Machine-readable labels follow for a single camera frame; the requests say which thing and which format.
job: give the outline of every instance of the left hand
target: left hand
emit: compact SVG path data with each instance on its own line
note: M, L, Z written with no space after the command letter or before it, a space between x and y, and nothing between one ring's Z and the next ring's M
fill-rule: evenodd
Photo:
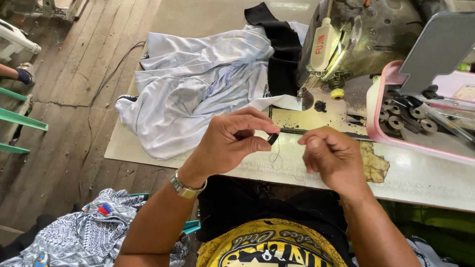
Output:
M192 188L202 187L215 174L236 168L247 155L257 151L271 151L271 145L255 130L276 134L280 127L253 107L214 116L200 144L178 171L180 182Z

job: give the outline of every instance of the yellow knob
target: yellow knob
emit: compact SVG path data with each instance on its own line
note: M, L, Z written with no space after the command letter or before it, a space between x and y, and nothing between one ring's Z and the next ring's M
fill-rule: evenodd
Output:
M333 89L330 92L330 97L332 98L332 100L340 100L344 96L345 96L345 91L343 91L343 89L337 88L337 89Z

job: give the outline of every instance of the person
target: person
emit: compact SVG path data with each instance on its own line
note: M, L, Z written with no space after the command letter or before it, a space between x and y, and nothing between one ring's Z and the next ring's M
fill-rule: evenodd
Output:
M33 65L29 62L23 62L17 68L11 68L0 64L0 76L20 81L25 85L35 84L34 73Z
M308 173L319 172L329 190L304 190L288 200L260 199L248 181L217 176L250 153L270 151L255 130L279 133L254 108L212 118L200 144L176 175L198 196L202 241L197 267L354 266L345 232L361 267L419 267L411 246L366 183L359 143L330 127L306 132ZM170 183L155 193L130 225L115 267L168 266L195 198Z

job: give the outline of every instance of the light blue garment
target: light blue garment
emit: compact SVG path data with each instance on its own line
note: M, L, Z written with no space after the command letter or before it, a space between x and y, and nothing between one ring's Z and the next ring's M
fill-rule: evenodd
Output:
M214 115L254 106L249 91L262 84L259 73L274 53L264 29L250 26L199 39L149 33L147 46L145 70L135 72L140 96L119 98L115 106L121 122L158 160L195 148ZM262 110L286 97L295 102L288 95L261 96L254 107Z

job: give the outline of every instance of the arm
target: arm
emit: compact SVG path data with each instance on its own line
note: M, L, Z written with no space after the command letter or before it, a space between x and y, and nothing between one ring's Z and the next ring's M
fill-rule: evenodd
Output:
M366 183L358 141L330 127L308 131L299 144L309 173L339 193L361 267L420 267L401 232Z
M255 130L278 133L280 128L254 108L213 117L200 144L178 170L178 180L201 188L209 176L236 168L250 153L270 151L271 145L254 136ZM195 200L179 196L166 183L135 216L114 265L168 266Z

